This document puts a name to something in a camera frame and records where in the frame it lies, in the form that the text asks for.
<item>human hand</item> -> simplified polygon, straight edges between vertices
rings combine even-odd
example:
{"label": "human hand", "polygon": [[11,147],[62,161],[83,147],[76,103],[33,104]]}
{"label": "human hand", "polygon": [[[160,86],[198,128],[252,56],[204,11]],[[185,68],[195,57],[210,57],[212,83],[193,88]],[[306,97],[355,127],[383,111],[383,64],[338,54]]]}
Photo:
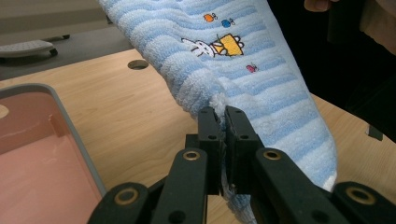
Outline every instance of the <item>human hand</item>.
{"label": "human hand", "polygon": [[330,9],[332,2],[339,0],[304,0],[304,7],[312,12],[324,12]]}

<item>towel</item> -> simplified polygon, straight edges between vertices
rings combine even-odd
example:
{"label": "towel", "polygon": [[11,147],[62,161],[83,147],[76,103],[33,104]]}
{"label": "towel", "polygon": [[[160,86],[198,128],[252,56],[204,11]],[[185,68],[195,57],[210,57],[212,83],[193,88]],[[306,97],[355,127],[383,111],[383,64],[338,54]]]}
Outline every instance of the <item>towel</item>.
{"label": "towel", "polygon": [[[98,2],[184,110],[197,118],[212,106],[221,120],[226,105],[244,110],[266,147],[331,190],[335,143],[265,0]],[[256,222],[248,195],[224,196],[241,222]]]}

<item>pink bin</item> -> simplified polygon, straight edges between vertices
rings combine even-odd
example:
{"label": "pink bin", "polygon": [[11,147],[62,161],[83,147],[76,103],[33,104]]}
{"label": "pink bin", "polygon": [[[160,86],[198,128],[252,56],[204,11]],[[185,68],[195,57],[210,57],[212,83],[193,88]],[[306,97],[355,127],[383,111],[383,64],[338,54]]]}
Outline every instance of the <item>pink bin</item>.
{"label": "pink bin", "polygon": [[53,88],[0,89],[0,223],[87,223],[105,187]]}

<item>wooden tabletop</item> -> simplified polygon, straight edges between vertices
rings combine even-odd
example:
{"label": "wooden tabletop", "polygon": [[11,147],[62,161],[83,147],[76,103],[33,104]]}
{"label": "wooden tabletop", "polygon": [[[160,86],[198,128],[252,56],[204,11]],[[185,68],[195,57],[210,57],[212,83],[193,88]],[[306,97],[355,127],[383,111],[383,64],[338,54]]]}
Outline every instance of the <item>wooden tabletop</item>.
{"label": "wooden tabletop", "polygon": [[[190,114],[176,104],[152,66],[134,70],[134,50],[0,81],[0,88],[44,83],[54,88],[107,189],[123,182],[151,186],[167,175],[187,133]],[[365,133],[368,125],[314,96],[335,139],[337,181],[367,185],[396,203],[396,144]],[[209,196],[207,223],[239,223],[220,196]]]}

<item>floor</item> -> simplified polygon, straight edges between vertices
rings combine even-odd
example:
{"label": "floor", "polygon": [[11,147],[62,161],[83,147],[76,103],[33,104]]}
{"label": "floor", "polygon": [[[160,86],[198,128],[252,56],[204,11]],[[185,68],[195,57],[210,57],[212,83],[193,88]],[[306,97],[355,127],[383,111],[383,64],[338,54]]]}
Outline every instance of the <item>floor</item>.
{"label": "floor", "polygon": [[67,39],[57,36],[45,41],[54,45],[58,51],[57,56],[44,52],[34,56],[5,59],[0,63],[0,81],[134,48],[113,24],[105,29],[70,35]]}

